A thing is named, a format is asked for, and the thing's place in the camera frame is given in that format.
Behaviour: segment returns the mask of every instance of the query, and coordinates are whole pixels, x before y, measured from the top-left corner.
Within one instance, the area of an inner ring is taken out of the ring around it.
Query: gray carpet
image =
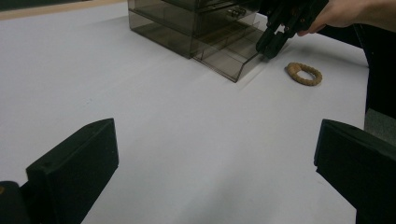
[[[396,146],[396,119],[369,109],[364,121],[364,131]]]

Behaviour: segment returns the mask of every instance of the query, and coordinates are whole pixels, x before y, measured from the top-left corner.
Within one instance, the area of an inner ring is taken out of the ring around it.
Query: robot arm
[[[267,29],[258,41],[256,50],[268,59],[274,58],[289,38],[307,30],[329,0],[270,0],[264,2],[268,17]],[[284,31],[278,31],[283,24]]]

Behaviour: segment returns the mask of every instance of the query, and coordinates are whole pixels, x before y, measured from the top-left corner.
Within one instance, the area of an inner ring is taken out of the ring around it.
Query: table surface
[[[0,21],[0,180],[24,184],[33,161],[114,118],[120,167],[84,223],[354,223],[313,160],[323,119],[364,125],[361,49],[294,37],[232,83],[127,15],[123,2]],[[322,83],[296,83],[290,62]]]

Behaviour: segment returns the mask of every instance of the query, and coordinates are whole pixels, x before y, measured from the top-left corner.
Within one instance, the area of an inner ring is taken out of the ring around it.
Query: bracelet
[[[317,69],[310,67],[308,65],[305,65],[303,63],[289,63],[288,66],[286,67],[286,70],[288,71],[288,73],[292,79],[294,79],[296,82],[301,83],[305,86],[316,86],[322,80],[322,74]],[[306,73],[312,75],[314,77],[314,79],[309,80],[309,79],[300,77],[297,73],[302,70],[305,71]]]

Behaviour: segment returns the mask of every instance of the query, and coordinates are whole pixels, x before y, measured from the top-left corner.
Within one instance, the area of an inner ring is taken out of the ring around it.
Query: human arm
[[[326,25],[347,27],[354,23],[396,32],[396,0],[330,0],[310,28],[298,35],[316,33]]]

